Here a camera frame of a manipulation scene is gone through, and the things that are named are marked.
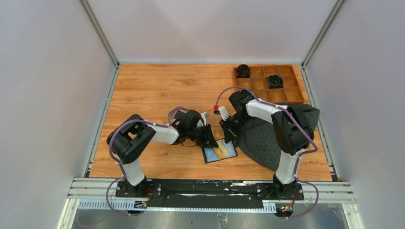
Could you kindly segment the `black card holder wallet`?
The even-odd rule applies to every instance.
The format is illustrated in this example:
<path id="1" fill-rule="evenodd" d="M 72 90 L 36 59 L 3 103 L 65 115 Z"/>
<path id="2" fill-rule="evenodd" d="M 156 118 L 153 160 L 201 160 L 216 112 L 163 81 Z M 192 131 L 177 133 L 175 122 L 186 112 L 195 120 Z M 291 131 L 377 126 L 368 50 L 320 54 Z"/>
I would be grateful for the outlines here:
<path id="1" fill-rule="evenodd" d="M 237 150 L 232 141 L 226 143 L 224 139 L 216 141 L 218 147 L 203 147 L 202 155 L 206 164 L 237 157 Z"/>

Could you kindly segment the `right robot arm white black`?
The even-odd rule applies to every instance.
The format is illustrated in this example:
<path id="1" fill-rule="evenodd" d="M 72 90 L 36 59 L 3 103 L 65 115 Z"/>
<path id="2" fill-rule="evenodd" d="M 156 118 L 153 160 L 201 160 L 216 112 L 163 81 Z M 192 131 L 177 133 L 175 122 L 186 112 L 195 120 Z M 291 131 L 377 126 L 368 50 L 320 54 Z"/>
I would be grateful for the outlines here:
<path id="1" fill-rule="evenodd" d="M 237 138 L 242 125 L 249 118 L 260 118 L 271 123 L 280 148 L 279 166 L 268 189 L 258 189 L 259 198 L 285 199 L 299 187 L 297 170 L 304 154 L 318 150 L 314 143 L 314 129 L 308 121 L 309 113 L 320 110 L 309 104 L 291 106 L 273 104 L 259 99 L 253 92 L 243 89 L 229 98 L 236 114 L 230 116 L 224 106 L 214 105 L 214 113 L 220 115 L 220 125 L 226 142 Z"/>

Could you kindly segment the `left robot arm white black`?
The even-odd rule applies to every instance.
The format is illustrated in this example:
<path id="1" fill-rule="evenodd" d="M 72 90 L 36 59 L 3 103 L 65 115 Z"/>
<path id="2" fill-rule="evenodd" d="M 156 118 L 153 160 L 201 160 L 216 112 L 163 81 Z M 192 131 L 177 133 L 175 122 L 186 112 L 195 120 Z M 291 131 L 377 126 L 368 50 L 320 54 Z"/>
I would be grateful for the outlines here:
<path id="1" fill-rule="evenodd" d="M 110 156 L 118 162 L 128 191 L 135 197 L 146 192 L 146 176 L 141 169 L 139 157 L 151 142 L 181 145 L 186 140 L 198 147 L 217 148 L 207 112 L 199 113 L 182 106 L 175 107 L 168 114 L 168 124 L 157 124 L 134 114 L 108 137 Z"/>

